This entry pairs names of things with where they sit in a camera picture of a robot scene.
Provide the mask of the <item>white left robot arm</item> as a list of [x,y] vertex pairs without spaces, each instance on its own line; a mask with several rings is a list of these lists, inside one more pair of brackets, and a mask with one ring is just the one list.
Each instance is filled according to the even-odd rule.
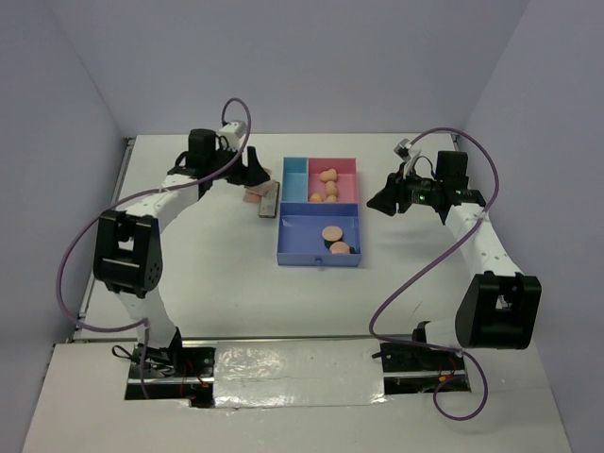
[[247,134],[242,121],[225,123],[218,131],[192,130],[187,150],[176,158],[157,193],[125,210],[106,210],[98,220],[94,277],[117,295],[136,323],[137,360],[151,361],[164,376],[182,370],[185,353],[179,329],[159,293],[161,233],[216,180],[238,186],[258,186],[269,180],[255,148],[241,150]]

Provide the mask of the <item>patterned eyeshadow palette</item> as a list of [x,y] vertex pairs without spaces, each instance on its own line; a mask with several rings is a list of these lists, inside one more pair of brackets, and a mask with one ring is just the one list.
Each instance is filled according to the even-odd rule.
[[274,186],[275,186],[275,182],[273,180],[269,180],[258,186],[248,188],[247,190],[258,196],[265,196],[273,189]]

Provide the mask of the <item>pink round powder puff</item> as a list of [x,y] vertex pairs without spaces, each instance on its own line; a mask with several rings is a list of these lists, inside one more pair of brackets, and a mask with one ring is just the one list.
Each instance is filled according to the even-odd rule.
[[322,238],[327,242],[339,242],[344,233],[339,226],[326,226],[322,230]]

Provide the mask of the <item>tan gourd-shaped makeup sponge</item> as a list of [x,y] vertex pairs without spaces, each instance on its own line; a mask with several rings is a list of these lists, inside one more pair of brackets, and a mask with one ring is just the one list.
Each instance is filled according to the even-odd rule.
[[330,180],[325,183],[326,198],[330,198],[330,197],[337,198],[338,193],[339,193],[339,190],[338,190],[338,186],[335,181]]

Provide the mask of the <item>three-colour compartment organizer tray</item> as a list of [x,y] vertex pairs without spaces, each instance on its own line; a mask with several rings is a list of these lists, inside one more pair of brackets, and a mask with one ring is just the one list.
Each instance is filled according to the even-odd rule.
[[[325,183],[319,175],[334,168],[338,173],[338,202],[325,203]],[[285,157],[281,180],[277,229],[277,264],[280,266],[356,268],[361,263],[360,197],[354,158]],[[309,201],[320,193],[324,201]],[[340,227],[341,241],[358,254],[331,254],[322,230]]]

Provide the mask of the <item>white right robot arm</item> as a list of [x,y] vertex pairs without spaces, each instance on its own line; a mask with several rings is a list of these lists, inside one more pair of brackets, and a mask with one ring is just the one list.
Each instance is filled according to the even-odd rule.
[[539,279],[524,274],[497,237],[484,197],[468,186],[467,154],[439,152],[430,177],[416,173],[419,158],[418,152],[403,152],[398,171],[367,206],[389,216],[413,205],[433,208],[456,241],[470,284],[454,317],[423,321],[412,332],[412,362],[430,369],[443,348],[527,348],[542,295]]

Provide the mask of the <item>pink blush palette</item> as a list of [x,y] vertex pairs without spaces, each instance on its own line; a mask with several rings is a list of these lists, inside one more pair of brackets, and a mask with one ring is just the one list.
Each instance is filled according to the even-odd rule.
[[256,193],[252,193],[250,191],[246,191],[243,195],[243,201],[245,203],[254,203],[257,204],[261,201],[261,196],[256,194]]

